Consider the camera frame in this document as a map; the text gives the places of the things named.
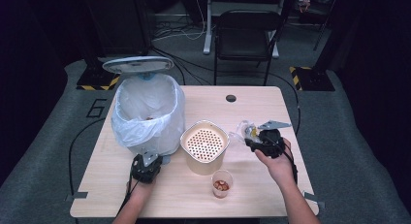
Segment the clear plastic cup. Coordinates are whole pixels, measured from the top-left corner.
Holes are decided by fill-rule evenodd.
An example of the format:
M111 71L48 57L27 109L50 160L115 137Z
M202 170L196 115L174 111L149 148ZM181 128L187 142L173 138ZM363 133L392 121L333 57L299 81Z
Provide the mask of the clear plastic cup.
M233 177L226 170L218 170L212 175L211 186L216 198L225 198L233 187Z

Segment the black chair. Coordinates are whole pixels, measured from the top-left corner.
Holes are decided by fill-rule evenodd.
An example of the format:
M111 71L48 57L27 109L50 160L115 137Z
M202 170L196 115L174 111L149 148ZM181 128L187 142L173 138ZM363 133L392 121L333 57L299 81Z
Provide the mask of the black chair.
M257 67L266 61L266 85L276 38L276 34L270 33L281 23L280 15L270 11L234 10L223 13L215 31L214 85L218 77L218 60L258 61Z

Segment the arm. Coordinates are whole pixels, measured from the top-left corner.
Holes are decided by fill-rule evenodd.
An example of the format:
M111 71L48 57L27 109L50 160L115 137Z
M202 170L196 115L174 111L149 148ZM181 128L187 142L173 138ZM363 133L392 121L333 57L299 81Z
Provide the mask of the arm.
M132 187L136 184L136 181L133 179ZM152 183L138 183L134 188L130 200L123 207L121 212L115 217L113 224L115 223L131 223L134 224L139 217L142 208L147 203L148 198L150 197L152 190L154 188L155 179Z
M284 143L291 146L286 139L284 139ZM286 152L291 155L289 147L286 147ZM275 159L271 159L266 157L260 150L256 150L255 153L258 159L268 167L269 174L281 190L290 224L320 223L294 182L293 171L288 158L282 154Z

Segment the wall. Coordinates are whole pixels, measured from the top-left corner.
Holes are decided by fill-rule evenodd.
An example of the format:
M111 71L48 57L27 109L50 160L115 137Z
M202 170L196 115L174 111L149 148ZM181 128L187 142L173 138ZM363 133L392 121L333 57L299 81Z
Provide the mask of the wall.
M364 0L345 66L338 72L356 123L411 210L411 17L409 0Z
M51 1L0 0L0 184L61 97L65 63L79 58Z

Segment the small plastic bag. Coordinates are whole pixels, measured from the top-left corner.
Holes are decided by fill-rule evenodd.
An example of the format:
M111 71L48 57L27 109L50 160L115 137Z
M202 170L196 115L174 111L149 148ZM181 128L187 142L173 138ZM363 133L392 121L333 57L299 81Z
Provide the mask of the small plastic bag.
M185 130L184 107L184 92L172 77L129 78L116 91L111 116L115 139L136 154L147 149L172 154Z
M258 130L255 124L249 120L242 120L237 126L236 132L230 132L229 136L242 144L245 144L244 139L250 139L256 143L260 142L260 139L258 138Z

